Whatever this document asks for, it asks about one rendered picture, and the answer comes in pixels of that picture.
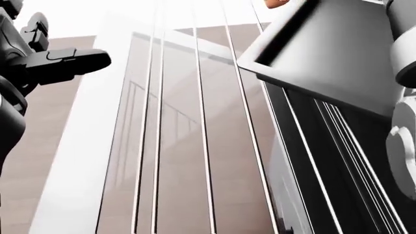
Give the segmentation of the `white oven door with glass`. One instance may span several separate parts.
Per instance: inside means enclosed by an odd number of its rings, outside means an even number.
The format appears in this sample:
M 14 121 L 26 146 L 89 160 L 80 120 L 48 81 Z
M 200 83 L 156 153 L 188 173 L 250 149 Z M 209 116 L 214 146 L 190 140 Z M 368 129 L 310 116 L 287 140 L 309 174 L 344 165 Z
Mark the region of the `white oven door with glass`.
M 309 234 L 265 88 L 237 67 L 262 0 L 121 0 L 29 234 Z

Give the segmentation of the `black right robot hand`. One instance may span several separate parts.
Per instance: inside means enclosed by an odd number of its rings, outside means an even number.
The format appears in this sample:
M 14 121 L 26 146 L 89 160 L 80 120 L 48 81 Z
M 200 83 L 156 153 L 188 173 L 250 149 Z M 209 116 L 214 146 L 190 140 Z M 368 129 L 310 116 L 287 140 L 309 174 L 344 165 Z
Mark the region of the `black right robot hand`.
M 390 118 L 403 91 L 391 67 L 392 43 L 382 5 L 290 0 L 237 64 L 273 85 Z

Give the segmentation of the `oven with dark interior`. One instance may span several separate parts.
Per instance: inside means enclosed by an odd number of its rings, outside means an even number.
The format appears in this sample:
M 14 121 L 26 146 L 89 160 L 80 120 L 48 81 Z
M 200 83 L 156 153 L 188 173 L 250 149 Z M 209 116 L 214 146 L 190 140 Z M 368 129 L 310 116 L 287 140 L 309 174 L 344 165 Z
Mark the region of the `oven with dark interior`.
M 389 169 L 389 122 L 265 88 L 312 234 L 416 234 L 416 201 Z

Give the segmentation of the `orange sweet potato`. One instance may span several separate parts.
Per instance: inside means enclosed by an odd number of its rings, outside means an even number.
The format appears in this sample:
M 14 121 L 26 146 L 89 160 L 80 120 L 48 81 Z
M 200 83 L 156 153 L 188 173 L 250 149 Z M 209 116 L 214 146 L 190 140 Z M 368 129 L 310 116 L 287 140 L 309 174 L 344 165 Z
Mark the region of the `orange sweet potato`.
M 287 4 L 290 0 L 264 0 L 268 9 L 275 9 Z

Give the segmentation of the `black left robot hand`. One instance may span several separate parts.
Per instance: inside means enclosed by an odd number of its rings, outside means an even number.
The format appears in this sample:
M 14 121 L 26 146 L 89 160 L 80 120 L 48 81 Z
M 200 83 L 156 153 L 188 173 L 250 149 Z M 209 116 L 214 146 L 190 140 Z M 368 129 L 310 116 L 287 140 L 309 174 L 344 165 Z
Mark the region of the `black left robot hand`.
M 111 64 L 100 49 L 49 50 L 49 24 L 40 12 L 18 31 L 13 21 L 22 7 L 23 0 L 0 0 L 0 90 L 27 95 L 38 85 L 70 81 Z

